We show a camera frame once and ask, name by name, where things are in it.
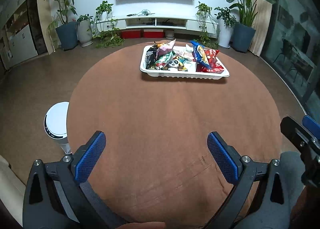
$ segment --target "cartoon panda face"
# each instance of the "cartoon panda face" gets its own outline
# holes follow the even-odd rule
[[[178,67],[179,61],[177,59],[173,59],[168,63],[169,67]]]

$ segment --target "brown tablecloth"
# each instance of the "brown tablecloth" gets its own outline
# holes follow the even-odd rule
[[[168,227],[201,226],[232,188],[207,148],[208,134],[218,131],[240,155],[269,162],[280,155],[280,116],[262,82],[222,53],[229,78],[142,73],[150,44],[123,48],[84,75],[70,100],[68,140],[75,152],[96,130],[106,134],[89,182],[114,212]]]

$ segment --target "black snack bag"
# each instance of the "black snack bag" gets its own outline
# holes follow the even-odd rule
[[[146,53],[146,69],[151,68],[156,62],[157,47],[153,45]]]

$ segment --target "blue plant pot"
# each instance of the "blue plant pot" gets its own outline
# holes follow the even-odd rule
[[[247,52],[255,33],[255,29],[236,23],[233,30],[232,48],[236,51]]]
[[[71,50],[78,45],[76,22],[68,22],[56,28],[61,47],[64,51]]]

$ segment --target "white plastic tray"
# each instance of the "white plastic tray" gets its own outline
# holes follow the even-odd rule
[[[146,53],[152,46],[146,46],[143,50],[142,59],[140,63],[140,70],[153,77],[187,77],[187,78],[205,78],[205,79],[221,79],[222,77],[229,77],[229,71],[217,58],[217,61],[223,66],[224,71],[221,74],[203,73],[203,72],[190,72],[190,71],[170,71],[170,70],[151,70],[146,69]],[[175,51],[185,51],[186,47],[174,46]]]

